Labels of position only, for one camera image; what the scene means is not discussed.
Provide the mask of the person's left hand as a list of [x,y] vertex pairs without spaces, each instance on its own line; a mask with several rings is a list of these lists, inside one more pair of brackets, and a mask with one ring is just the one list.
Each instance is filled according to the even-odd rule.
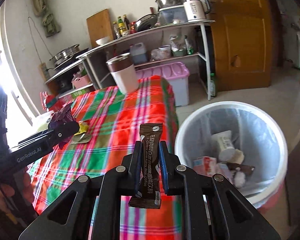
[[[33,187],[31,184],[31,177],[25,170],[23,172],[23,179],[21,180],[23,182],[23,197],[30,203],[34,201],[34,195],[33,195]],[[15,194],[15,190],[6,184],[2,184],[0,187],[0,210],[3,211],[5,214],[11,213],[10,209],[8,208],[5,200],[4,200],[4,194],[6,197],[12,197]]]

